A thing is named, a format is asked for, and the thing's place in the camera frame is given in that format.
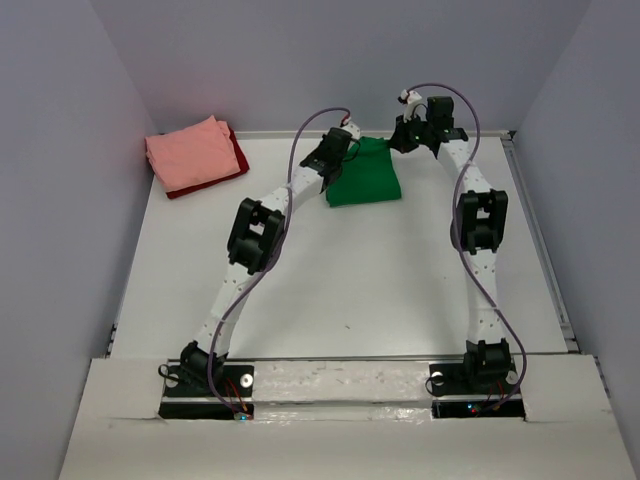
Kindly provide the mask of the green t shirt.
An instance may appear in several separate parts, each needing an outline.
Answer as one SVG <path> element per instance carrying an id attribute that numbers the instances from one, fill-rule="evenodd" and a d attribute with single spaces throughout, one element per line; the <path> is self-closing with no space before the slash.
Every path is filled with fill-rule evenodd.
<path id="1" fill-rule="evenodd" d="M 325 198 L 330 208 L 400 200 L 402 190 L 388 141 L 361 137 L 342 163 L 342 173 Z"/>

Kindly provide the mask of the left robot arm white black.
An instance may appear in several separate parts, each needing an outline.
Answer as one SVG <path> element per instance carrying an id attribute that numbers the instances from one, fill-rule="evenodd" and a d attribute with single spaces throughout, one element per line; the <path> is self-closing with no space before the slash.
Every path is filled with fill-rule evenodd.
<path id="1" fill-rule="evenodd" d="M 227 241 L 228 268 L 221 289 L 209 317 L 180 354 L 179 378 L 198 394 L 219 388 L 236 324 L 252 290 L 275 266 L 295 210 L 337 180 L 360 135 L 351 120 L 331 128 L 298 165 L 290 166 L 284 185 L 240 203 Z"/>

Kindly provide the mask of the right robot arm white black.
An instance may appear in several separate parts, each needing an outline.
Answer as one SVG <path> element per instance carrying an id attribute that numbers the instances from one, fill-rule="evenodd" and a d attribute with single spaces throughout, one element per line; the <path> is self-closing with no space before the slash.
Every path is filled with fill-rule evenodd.
<path id="1" fill-rule="evenodd" d="M 479 143 L 454 126 L 452 98 L 424 99 L 414 90 L 404 90 L 399 102 L 404 113 L 396 118 L 389 146 L 400 153 L 427 147 L 454 182 L 450 238 L 467 280 L 469 320 L 463 359 L 432 366 L 426 388 L 436 397 L 491 394 L 500 389 L 512 367 L 496 281 L 508 194 L 492 187 L 475 164 Z"/>

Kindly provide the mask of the dark red folded t shirt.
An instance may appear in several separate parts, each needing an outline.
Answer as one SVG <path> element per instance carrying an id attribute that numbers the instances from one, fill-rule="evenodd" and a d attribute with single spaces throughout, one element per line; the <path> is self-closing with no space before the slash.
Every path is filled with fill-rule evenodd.
<path id="1" fill-rule="evenodd" d="M 216 179 L 216 180 L 211 180 L 211 181 L 208 181 L 208 182 L 204 182 L 204 183 L 201 183 L 201 184 L 198 184 L 198 185 L 193 185 L 193 186 L 190 186 L 190 187 L 187 187 L 187 188 L 183 188 L 183 189 L 180 189 L 180 190 L 176 190 L 176 191 L 172 191 L 172 192 L 166 192 L 165 195 L 166 195 L 166 197 L 168 199 L 174 200 L 174 199 L 177 199 L 177 198 L 180 198 L 180 197 L 195 193 L 197 191 L 204 190 L 206 188 L 215 186 L 217 184 L 224 183 L 224 182 L 236 179 L 236 178 L 241 177 L 242 175 L 245 175 L 246 173 L 249 172 L 249 170 L 250 170 L 249 163 L 247 161 L 247 158 L 246 158 L 244 152 L 242 151 L 242 149 L 241 149 L 241 147 L 240 147 L 240 145 L 238 143 L 235 131 L 232 128 L 229 128 L 229 133 L 226 135 L 226 137 L 227 137 L 228 140 L 231 141 L 231 144 L 232 144 L 232 147 L 233 147 L 233 151 L 234 151 L 234 155 L 235 155 L 236 161 L 238 163 L 239 170 L 234 174 L 227 175 L 225 177 L 221 177 L 221 178 Z"/>

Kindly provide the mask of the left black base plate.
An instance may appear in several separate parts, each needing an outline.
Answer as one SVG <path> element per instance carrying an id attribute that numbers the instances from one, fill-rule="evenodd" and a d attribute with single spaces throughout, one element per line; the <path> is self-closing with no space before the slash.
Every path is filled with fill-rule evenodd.
<path id="1" fill-rule="evenodd" d="M 253 419 L 255 367 L 227 364 L 215 381 L 215 395 L 206 380 L 187 373 L 177 363 L 158 367 L 163 379 L 159 416 L 167 420 L 248 421 Z"/>

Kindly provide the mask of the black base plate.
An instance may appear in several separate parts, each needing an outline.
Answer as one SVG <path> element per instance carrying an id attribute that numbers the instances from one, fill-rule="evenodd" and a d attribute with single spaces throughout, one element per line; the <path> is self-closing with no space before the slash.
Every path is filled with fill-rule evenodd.
<path id="1" fill-rule="evenodd" d="M 432 397 L 434 419 L 525 418 L 522 396 L 514 389 L 518 380 L 514 364 L 506 374 L 480 384 L 472 384 L 463 374 L 460 362 L 429 366 L 425 389 Z"/>
<path id="2" fill-rule="evenodd" d="M 159 416 L 167 420 L 248 421 L 253 419 L 255 367 L 227 364 L 215 381 L 215 395 L 206 380 L 187 373 L 177 363 L 158 367 L 163 379 Z"/>

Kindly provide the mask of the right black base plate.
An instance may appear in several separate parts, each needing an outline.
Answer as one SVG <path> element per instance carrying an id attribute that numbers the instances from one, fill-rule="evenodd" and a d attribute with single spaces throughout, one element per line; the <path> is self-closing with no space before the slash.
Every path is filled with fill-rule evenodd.
<path id="1" fill-rule="evenodd" d="M 460 362 L 429 366 L 425 389 L 432 397 L 434 419 L 525 418 L 522 396 L 514 389 L 518 380 L 514 364 L 506 374 L 480 384 L 472 384 L 463 374 Z"/>

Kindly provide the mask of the pink folded t shirt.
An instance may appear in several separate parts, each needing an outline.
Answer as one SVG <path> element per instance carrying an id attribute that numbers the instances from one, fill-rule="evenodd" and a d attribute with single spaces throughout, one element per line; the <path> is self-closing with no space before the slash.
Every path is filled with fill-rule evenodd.
<path id="1" fill-rule="evenodd" d="M 167 194 L 240 172 L 231 130 L 210 116 L 182 130 L 145 138 L 147 159 Z"/>

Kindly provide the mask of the white cardboard front cover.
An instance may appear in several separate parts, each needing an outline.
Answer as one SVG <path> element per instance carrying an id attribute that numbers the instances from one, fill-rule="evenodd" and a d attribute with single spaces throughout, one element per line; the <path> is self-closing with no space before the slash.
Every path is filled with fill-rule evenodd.
<path id="1" fill-rule="evenodd" d="M 520 417 L 437 419 L 422 361 L 260 361 L 251 420 L 164 419 L 153 360 L 92 363 L 65 479 L 631 479 L 594 360 L 533 358 Z"/>

